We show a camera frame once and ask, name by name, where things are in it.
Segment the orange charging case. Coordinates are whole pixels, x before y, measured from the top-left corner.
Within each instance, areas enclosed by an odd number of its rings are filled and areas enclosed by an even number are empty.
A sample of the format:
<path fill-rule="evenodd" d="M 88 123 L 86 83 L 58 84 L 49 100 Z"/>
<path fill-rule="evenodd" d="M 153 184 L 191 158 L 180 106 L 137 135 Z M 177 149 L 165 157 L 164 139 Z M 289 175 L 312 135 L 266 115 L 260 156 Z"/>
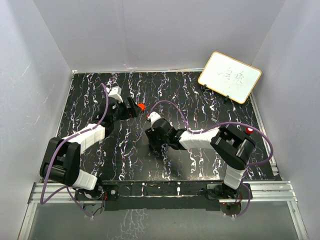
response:
<path fill-rule="evenodd" d="M 144 112 L 146 109 L 146 106 L 143 103 L 139 103 L 138 107 L 141 109 L 142 112 Z"/>

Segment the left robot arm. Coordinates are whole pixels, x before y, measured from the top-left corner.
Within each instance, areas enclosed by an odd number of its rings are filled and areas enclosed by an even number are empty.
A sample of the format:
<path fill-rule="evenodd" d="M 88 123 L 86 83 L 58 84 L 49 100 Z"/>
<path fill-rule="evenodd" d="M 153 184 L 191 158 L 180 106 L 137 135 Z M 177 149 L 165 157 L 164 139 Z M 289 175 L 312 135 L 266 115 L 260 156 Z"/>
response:
<path fill-rule="evenodd" d="M 136 118 L 146 109 L 145 105 L 136 104 L 132 97 L 121 102 L 113 97 L 102 104 L 102 112 L 79 133 L 65 138 L 53 137 L 49 140 L 39 170 L 42 178 L 49 172 L 48 179 L 68 187 L 84 189 L 93 200 L 103 195 L 103 187 L 98 178 L 80 169 L 81 155 L 95 143 L 108 137 L 114 130 L 115 122 Z"/>

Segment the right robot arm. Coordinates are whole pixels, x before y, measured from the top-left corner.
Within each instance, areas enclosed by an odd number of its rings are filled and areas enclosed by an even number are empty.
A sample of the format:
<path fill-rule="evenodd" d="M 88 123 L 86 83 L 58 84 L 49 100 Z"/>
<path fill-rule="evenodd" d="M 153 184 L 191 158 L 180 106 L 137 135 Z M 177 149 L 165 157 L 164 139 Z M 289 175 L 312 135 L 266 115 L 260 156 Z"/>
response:
<path fill-rule="evenodd" d="M 241 192 L 241 181 L 249 159 L 256 148 L 251 138 L 253 128 L 240 130 L 232 124 L 215 127 L 199 133 L 185 128 L 176 129 L 166 119 L 157 117 L 147 119 L 151 127 L 145 130 L 148 144 L 154 151 L 164 145 L 174 150 L 213 149 L 226 163 L 227 169 L 223 183 L 211 190 L 211 195 L 234 199 Z"/>

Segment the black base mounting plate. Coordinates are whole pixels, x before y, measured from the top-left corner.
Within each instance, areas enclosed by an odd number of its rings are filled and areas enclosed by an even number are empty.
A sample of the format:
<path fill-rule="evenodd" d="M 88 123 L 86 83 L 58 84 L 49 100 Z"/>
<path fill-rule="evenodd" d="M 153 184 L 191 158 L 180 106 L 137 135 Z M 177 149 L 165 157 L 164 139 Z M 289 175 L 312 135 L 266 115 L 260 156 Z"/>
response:
<path fill-rule="evenodd" d="M 220 211 L 223 204 L 240 204 L 253 198 L 248 183 L 240 185 L 236 198 L 212 196 L 211 190 L 222 183 L 221 180 L 102 181 L 96 190 L 77 190 L 75 198 L 85 204 L 101 204 L 105 211 L 131 209 Z"/>

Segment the yellow framed whiteboard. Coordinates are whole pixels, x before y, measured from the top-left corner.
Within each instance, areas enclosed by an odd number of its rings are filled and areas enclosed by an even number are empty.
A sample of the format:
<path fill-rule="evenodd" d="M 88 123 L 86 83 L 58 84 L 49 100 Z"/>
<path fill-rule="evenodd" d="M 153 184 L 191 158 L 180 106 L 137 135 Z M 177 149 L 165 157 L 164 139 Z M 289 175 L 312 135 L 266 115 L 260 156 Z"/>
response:
<path fill-rule="evenodd" d="M 200 74 L 198 83 L 244 104 L 261 75 L 261 70 L 215 51 Z"/>

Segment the aluminium frame rail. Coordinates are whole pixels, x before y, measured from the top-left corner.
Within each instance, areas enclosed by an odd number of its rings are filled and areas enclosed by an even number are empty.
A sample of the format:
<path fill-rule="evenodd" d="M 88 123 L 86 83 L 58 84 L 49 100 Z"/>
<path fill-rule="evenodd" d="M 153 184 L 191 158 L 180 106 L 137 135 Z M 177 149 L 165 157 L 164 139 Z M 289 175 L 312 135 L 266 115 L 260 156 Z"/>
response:
<path fill-rule="evenodd" d="M 289 181 L 245 181 L 238 199 L 213 196 L 217 181 L 110 181 L 91 200 L 58 183 L 40 204 L 35 183 L 20 240 L 306 240 Z"/>

